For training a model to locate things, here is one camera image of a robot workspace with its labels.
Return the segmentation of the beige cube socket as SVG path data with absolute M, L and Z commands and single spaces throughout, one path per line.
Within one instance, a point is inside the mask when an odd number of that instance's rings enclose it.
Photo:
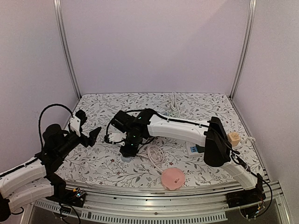
M 232 147 L 236 147 L 241 141 L 240 135 L 237 132 L 230 132 L 228 134 L 228 141 L 232 145 Z

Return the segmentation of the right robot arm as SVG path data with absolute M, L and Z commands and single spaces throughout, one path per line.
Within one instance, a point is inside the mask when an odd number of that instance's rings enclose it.
M 265 180 L 260 174 L 254 174 L 239 157 L 240 152 L 233 149 L 218 117 L 211 117 L 208 121 L 190 121 L 163 116 L 150 108 L 137 110 L 137 113 L 133 116 L 129 112 L 118 111 L 109 122 L 120 133 L 106 133 L 104 141 L 120 144 L 122 156 L 135 157 L 143 140 L 151 137 L 192 142 L 204 148 L 205 164 L 225 170 L 242 186 L 242 190 L 226 194 L 230 208 L 266 199 Z

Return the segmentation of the pink round power strip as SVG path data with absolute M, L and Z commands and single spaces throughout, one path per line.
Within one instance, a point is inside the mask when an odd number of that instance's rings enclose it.
M 154 145 L 146 145 L 141 147 L 141 152 L 137 156 L 148 159 L 151 164 L 161 174 L 161 184 L 168 191 L 180 189 L 185 183 L 185 174 L 179 168 L 172 167 L 162 169 L 159 165 L 166 162 L 166 157 L 162 149 Z

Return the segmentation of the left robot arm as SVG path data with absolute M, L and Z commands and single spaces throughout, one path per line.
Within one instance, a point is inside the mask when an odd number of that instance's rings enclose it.
M 11 215 L 19 215 L 18 209 L 42 198 L 59 203 L 61 210 L 84 206 L 85 191 L 67 189 L 65 180 L 56 171 L 78 145 L 85 148 L 95 145 L 101 127 L 85 135 L 82 126 L 86 121 L 86 113 L 79 110 L 71 114 L 68 130 L 62 129 L 59 124 L 48 126 L 39 133 L 41 151 L 0 174 L 1 221 L 6 221 Z

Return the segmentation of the white multicolour power strip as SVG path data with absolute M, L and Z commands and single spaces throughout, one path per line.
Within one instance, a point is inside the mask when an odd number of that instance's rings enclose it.
M 234 150 L 239 150 L 243 146 L 245 146 L 246 143 L 254 143 L 256 139 L 254 137 L 242 137 L 241 141 L 236 147 L 233 147 Z M 190 142 L 185 143 L 185 153 L 187 154 L 188 158 L 194 158 L 200 156 L 201 153 L 197 152 L 196 145 Z

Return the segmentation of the dark green cube socket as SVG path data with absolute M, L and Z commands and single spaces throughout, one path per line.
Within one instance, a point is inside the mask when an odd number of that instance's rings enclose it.
M 197 149 L 198 153 L 204 153 L 204 151 L 205 151 L 205 147 L 201 147 L 199 145 L 196 145 L 196 149 Z

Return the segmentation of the light blue power strip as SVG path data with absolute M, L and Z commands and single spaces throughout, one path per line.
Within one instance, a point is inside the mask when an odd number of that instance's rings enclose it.
M 134 157 L 121 157 L 122 161 L 123 162 L 131 162 L 134 160 Z

